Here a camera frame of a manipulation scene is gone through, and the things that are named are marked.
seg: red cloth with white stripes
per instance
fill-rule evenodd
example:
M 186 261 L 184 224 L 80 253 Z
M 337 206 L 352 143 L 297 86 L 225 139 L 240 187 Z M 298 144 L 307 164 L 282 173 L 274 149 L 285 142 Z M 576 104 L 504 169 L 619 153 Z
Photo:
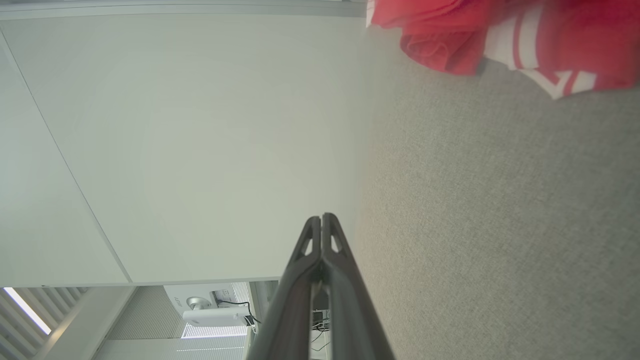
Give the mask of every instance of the red cloth with white stripes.
M 484 54 L 556 99 L 637 79 L 636 0 L 375 0 L 373 10 L 373 24 L 402 27 L 402 50 L 435 70 L 472 75 Z
M 489 25 L 535 0 L 375 0 L 372 24 L 403 30 L 401 49 L 442 72 L 473 75 Z
M 492 26 L 484 55 L 521 70 L 555 99 L 629 88 L 640 66 L 640 6 L 636 0 L 539 3 Z

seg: black cable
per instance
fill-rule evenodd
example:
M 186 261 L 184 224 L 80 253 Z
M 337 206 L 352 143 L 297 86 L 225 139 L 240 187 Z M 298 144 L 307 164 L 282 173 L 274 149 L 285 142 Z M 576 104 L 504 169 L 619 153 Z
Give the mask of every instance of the black cable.
M 316 326 L 318 326 L 318 325 L 321 325 L 321 324 L 323 324 L 323 323 L 324 323 L 325 321 L 327 321 L 327 320 L 329 320 L 329 318 L 322 319 L 322 320 L 318 321 L 317 323 L 315 323 L 312 327 L 316 327 Z
M 316 350 L 316 349 L 314 349 L 314 348 L 311 348 L 311 350 L 320 351 L 320 350 L 324 349 L 324 347 L 325 347 L 325 346 L 329 345 L 329 343 L 324 344 L 324 346 L 323 346 L 323 347 L 321 347 L 321 348 L 319 348 L 319 349 L 317 349 L 317 350 Z
M 251 316 L 251 318 L 253 318 L 257 323 L 262 323 L 260 322 L 260 320 L 256 319 L 255 316 L 253 314 L 251 314 L 251 304 L 249 304 L 248 301 L 244 301 L 244 302 L 232 302 L 232 301 L 224 301 L 224 300 L 217 300 L 216 301 L 218 304 L 221 302 L 224 302 L 226 304 L 234 304 L 234 305 L 247 305 L 247 307 L 249 307 L 249 315 Z
M 311 330 L 315 330 L 315 331 L 330 331 L 330 329 L 325 329 L 324 328 L 324 324 L 323 323 L 317 323 L 315 324 Z
M 313 339 L 313 341 L 311 341 L 311 343 L 313 343 L 315 340 L 318 340 L 318 338 L 319 338 L 320 336 L 322 336 L 322 332 L 321 332 L 320 334 L 318 334 L 318 336 L 316 336 L 316 338 L 315 338 L 315 339 Z

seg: white projector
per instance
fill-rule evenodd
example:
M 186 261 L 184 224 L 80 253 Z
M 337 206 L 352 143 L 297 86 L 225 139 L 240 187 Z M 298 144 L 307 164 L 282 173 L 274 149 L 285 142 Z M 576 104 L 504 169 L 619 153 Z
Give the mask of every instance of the white projector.
M 182 319 L 193 326 L 249 326 L 249 307 L 237 302 L 231 284 L 165 285 L 164 290 Z

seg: gray carpet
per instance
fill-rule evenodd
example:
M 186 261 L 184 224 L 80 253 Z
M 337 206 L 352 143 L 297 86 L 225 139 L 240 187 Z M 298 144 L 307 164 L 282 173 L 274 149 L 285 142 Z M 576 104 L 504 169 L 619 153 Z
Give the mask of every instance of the gray carpet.
M 640 359 L 640 89 L 552 101 L 369 36 L 392 55 L 354 243 L 398 360 Z

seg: red fabric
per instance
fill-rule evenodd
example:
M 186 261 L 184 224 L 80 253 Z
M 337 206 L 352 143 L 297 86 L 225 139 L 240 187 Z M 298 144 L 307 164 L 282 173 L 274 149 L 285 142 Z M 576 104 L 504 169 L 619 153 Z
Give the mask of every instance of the red fabric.
M 640 65 L 638 0 L 375 0 L 372 23 L 402 27 L 401 49 L 429 68 L 473 75 L 483 57 L 489 26 L 517 16 L 518 39 L 525 7 L 544 2 L 536 35 L 537 70 L 548 79 L 570 70 L 563 92 L 570 94 L 580 71 L 597 75 L 595 89 L 626 88 Z
M 376 0 L 372 24 L 402 27 L 401 49 L 427 67 L 473 75 L 489 25 L 534 0 Z
M 640 66 L 640 3 L 549 2 L 540 19 L 536 52 L 540 69 L 598 74 L 596 90 L 631 87 Z

